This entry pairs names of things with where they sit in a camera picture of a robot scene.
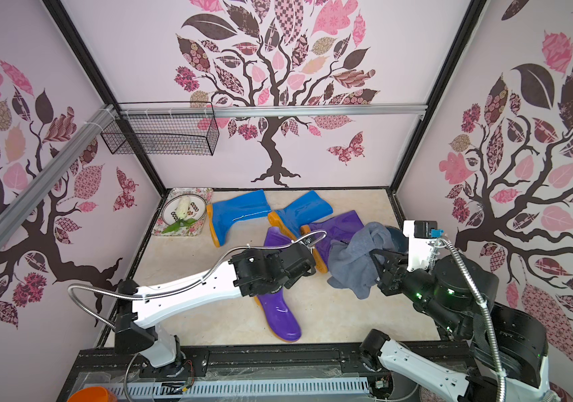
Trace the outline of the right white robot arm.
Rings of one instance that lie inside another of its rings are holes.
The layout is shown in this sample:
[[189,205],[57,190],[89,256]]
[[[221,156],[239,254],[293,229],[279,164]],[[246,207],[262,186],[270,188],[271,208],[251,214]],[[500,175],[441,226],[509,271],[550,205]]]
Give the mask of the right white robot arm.
[[407,256],[370,251],[385,296],[404,295],[447,336],[465,342],[468,356],[488,369],[458,373],[373,329],[360,345],[373,372],[407,377],[445,401],[557,401],[549,380],[546,328],[529,314],[497,303],[499,279],[461,253],[439,259],[431,271],[409,271]]

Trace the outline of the grey cloth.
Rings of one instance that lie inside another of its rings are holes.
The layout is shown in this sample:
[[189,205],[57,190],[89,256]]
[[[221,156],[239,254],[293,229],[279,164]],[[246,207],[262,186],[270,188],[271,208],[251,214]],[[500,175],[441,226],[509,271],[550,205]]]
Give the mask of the grey cloth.
[[396,251],[390,231],[378,222],[368,223],[348,243],[332,241],[327,283],[335,289],[349,289],[359,300],[368,298],[379,278],[371,251]]

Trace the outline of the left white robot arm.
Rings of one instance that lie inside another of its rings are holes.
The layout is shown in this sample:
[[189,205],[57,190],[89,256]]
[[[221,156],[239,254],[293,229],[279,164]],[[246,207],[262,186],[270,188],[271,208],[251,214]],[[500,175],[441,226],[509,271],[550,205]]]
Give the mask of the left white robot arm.
[[162,321],[194,308],[240,297],[259,297],[289,289],[315,273],[311,248],[286,246],[230,249],[209,271],[154,286],[139,286],[117,314],[114,350],[139,353],[154,368],[176,364],[179,340]]

